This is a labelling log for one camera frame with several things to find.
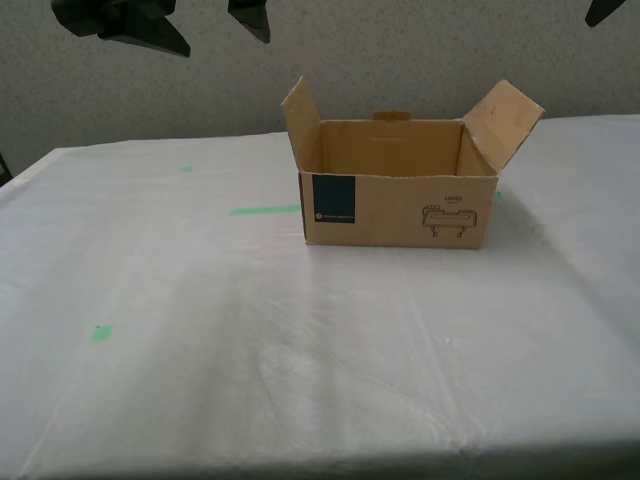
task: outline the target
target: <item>green mark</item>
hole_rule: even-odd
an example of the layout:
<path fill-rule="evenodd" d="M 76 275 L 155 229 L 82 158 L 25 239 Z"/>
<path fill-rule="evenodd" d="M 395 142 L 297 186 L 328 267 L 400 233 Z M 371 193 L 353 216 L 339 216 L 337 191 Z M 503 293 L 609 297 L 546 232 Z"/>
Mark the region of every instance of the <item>green mark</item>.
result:
<path fill-rule="evenodd" d="M 236 208 L 229 215 L 262 215 L 265 213 L 300 212 L 300 205 L 279 205 L 276 207 Z"/>
<path fill-rule="evenodd" d="M 98 325 L 91 335 L 91 341 L 93 343 L 104 342 L 111 336 L 112 325 Z"/>

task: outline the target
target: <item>white textured wall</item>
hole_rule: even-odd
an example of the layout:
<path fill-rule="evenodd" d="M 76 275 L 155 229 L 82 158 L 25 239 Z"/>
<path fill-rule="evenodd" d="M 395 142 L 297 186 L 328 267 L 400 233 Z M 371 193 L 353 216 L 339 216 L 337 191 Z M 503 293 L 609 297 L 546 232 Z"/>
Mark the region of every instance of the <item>white textured wall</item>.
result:
<path fill-rule="evenodd" d="M 178 2 L 185 60 L 75 38 L 49 0 L 1 0 L 12 172 L 54 147 L 282 130 L 280 102 L 302 74 L 325 117 L 457 117 L 502 77 L 549 115 L 640 112 L 640 1 L 590 30 L 589 0 L 269 0 L 271 45 L 226 3 Z"/>

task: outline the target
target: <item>cardboard box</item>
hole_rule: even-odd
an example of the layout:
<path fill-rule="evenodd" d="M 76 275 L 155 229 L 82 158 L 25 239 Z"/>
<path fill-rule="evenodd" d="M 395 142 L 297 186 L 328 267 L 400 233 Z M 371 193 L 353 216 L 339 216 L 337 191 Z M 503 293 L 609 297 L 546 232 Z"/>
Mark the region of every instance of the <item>cardboard box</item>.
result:
<path fill-rule="evenodd" d="M 500 172 L 544 110 L 506 80 L 462 120 L 320 120 L 300 79 L 282 103 L 307 243 L 480 248 Z"/>

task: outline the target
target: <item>table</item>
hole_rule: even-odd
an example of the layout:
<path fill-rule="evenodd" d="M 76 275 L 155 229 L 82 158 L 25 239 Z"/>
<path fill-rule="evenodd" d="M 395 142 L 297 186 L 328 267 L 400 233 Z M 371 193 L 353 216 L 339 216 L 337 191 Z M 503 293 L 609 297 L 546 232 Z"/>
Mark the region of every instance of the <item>table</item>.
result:
<path fill-rule="evenodd" d="M 305 245 L 286 133 L 52 152 L 0 190 L 0 477 L 637 478 L 639 152 L 542 121 L 480 251 Z"/>

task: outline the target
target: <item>black hanging object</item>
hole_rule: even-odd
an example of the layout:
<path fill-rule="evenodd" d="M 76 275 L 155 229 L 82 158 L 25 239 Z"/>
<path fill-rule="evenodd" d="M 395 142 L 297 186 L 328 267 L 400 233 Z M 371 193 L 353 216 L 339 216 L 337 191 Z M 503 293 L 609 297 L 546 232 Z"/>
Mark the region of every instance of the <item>black hanging object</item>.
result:
<path fill-rule="evenodd" d="M 267 0 L 229 0 L 229 13 L 262 43 L 271 41 Z"/>
<path fill-rule="evenodd" d="M 4 163 L 4 159 L 2 155 L 0 155 L 0 187 L 5 183 L 8 183 L 13 177 L 11 176 L 11 172 L 9 171 L 9 167 Z"/>
<path fill-rule="evenodd" d="M 258 40 L 269 43 L 266 5 L 267 0 L 229 0 L 228 11 Z M 98 35 L 181 57 L 191 55 L 187 41 L 165 18 L 175 11 L 176 0 L 51 0 L 51 8 L 58 22 L 78 37 Z"/>
<path fill-rule="evenodd" d="M 615 12 L 625 1 L 626 0 L 593 0 L 584 21 L 587 22 L 587 25 L 590 27 L 595 27 Z"/>

